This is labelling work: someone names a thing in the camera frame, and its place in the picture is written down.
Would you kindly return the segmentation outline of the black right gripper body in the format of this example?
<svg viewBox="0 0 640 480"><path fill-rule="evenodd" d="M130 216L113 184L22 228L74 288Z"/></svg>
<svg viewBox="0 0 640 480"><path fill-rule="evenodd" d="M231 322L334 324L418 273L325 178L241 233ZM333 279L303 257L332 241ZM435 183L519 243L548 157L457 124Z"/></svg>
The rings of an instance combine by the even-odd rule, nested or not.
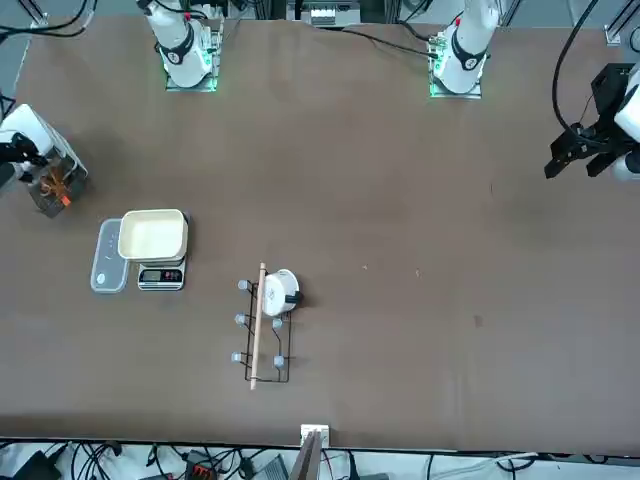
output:
<svg viewBox="0 0 640 480"><path fill-rule="evenodd" d="M1 162L22 163L31 158L31 140L20 132L1 132Z"/></svg>

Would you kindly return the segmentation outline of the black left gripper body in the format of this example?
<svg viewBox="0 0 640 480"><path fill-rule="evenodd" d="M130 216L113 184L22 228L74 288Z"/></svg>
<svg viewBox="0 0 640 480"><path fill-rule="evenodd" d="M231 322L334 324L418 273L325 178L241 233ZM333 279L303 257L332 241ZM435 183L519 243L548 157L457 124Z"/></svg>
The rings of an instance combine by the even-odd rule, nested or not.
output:
<svg viewBox="0 0 640 480"><path fill-rule="evenodd" d="M625 97L632 70L632 63L608 63L591 81L592 94L588 102L594 102L597 118L593 124L585 126L584 116L581 116L578 133L596 144L582 142L582 155L618 151L633 145L633 139L614 121Z"/></svg>

